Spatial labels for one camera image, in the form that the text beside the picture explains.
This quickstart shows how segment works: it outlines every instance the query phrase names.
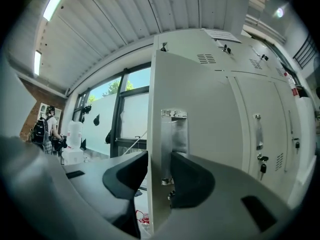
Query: metal rod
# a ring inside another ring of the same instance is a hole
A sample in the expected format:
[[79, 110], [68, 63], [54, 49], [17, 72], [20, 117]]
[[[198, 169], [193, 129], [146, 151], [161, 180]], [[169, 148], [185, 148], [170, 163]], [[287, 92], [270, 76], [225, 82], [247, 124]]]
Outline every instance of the metal rod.
[[147, 130], [144, 132], [144, 134], [143, 134], [140, 138], [138, 138], [138, 139], [135, 141], [135, 143], [132, 144], [131, 147], [129, 147], [129, 148], [126, 150], [126, 152], [123, 153], [123, 155], [125, 155], [126, 153], [128, 153], [128, 151], [129, 151], [143, 136], [145, 136], [146, 133], [147, 133]]

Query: ventilation grille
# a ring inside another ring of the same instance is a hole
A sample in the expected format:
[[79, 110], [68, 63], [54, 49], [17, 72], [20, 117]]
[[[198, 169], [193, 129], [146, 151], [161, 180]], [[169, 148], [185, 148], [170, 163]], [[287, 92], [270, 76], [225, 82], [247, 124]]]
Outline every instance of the ventilation grille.
[[279, 170], [282, 167], [283, 159], [284, 159], [284, 153], [276, 157], [275, 171]]
[[279, 74], [279, 76], [280, 77], [283, 77], [284, 76], [284, 74], [282, 74], [282, 70], [280, 69], [280, 68], [275, 68], [276, 69], [276, 71], [278, 72], [278, 74]]
[[216, 63], [215, 58], [211, 54], [198, 54], [197, 57], [201, 64]]
[[262, 70], [262, 67], [259, 65], [258, 61], [251, 58], [249, 59], [249, 61], [251, 62], [251, 64], [254, 66], [255, 69]]

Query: ceiling light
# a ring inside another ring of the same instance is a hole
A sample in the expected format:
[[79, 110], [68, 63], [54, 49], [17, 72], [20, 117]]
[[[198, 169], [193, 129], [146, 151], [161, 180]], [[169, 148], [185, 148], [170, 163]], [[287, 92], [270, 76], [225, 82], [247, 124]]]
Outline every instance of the ceiling light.
[[49, 22], [61, 0], [50, 0], [45, 8], [43, 17]]
[[276, 10], [275, 14], [278, 18], [281, 18], [284, 15], [284, 10], [282, 8], [278, 8], [278, 10]]
[[34, 53], [34, 73], [39, 76], [39, 71], [40, 71], [40, 60], [41, 60], [41, 52], [38, 50], [35, 51]]

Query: window frame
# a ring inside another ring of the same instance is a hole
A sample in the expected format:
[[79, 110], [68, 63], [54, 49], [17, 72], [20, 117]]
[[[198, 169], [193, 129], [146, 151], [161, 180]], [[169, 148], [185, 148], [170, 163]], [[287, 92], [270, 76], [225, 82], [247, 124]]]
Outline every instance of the window frame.
[[[114, 106], [114, 112], [113, 112], [113, 118], [112, 118], [111, 136], [110, 136], [110, 158], [119, 156], [118, 147], [127, 147], [128, 144], [130, 144], [129, 147], [131, 147], [131, 145], [136, 141], [136, 139], [121, 137], [121, 127], [122, 127], [121, 113], [124, 110], [125, 97], [149, 93], [149, 85], [135, 88], [132, 90], [126, 90], [129, 74], [140, 71], [140, 70], [144, 70], [150, 67], [151, 67], [151, 62], [147, 62], [144, 64], [140, 64], [138, 66], [134, 66], [132, 68], [125, 68], [123, 70], [123, 76], [121, 78], [117, 97], [115, 100], [115, 106]], [[133, 148], [135, 149], [140, 148], [140, 149], [146, 150], [147, 140], [140, 139], [133, 146]]]
[[[131, 147], [132, 144], [136, 141], [136, 139], [131, 139], [131, 138], [122, 138], [120, 137], [121, 135], [121, 126], [122, 126], [122, 121], [121, 121], [121, 113], [124, 109], [124, 102], [125, 102], [125, 97], [129, 96], [135, 96], [135, 95], [140, 95], [140, 94], [146, 94], [149, 93], [149, 85], [148, 86], [143, 86], [139, 88], [135, 88], [132, 90], [126, 90], [127, 87], [127, 82], [129, 79], [129, 74], [133, 72], [137, 72], [140, 70], [144, 70], [147, 68], [151, 68], [151, 62], [143, 63], [131, 68], [125, 68], [123, 71], [114, 74], [111, 77], [108, 77], [97, 84], [93, 85], [92, 87], [88, 88], [86, 91], [83, 93], [79, 94], [76, 104], [75, 104], [75, 109], [73, 110], [73, 115], [72, 119], [75, 116], [75, 113], [78, 111], [81, 111], [79, 115], [78, 121], [81, 120], [83, 117], [83, 109], [85, 107], [85, 104], [88, 102], [90, 92], [94, 90], [95, 88], [104, 85], [112, 80], [115, 80], [117, 78], [120, 78], [120, 83], [119, 83], [119, 88], [116, 94], [115, 98], [115, 105], [113, 109], [113, 116], [112, 116], [112, 123], [111, 123], [111, 132], [110, 132], [110, 158], [118, 157], [118, 147]], [[83, 97], [83, 101], [81, 105], [78, 107], [79, 100]], [[147, 149], [147, 140], [146, 139], [140, 139], [134, 146], [133, 148], [136, 149]]]

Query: backpack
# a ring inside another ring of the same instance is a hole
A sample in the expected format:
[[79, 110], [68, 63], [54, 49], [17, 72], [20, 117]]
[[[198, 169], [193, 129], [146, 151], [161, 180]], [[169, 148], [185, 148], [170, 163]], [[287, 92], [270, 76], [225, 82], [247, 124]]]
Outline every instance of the backpack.
[[49, 132], [48, 120], [52, 117], [53, 115], [50, 115], [47, 119], [43, 119], [43, 117], [40, 117], [40, 119], [36, 122], [36, 124], [33, 127], [31, 142], [44, 143], [45, 133]]

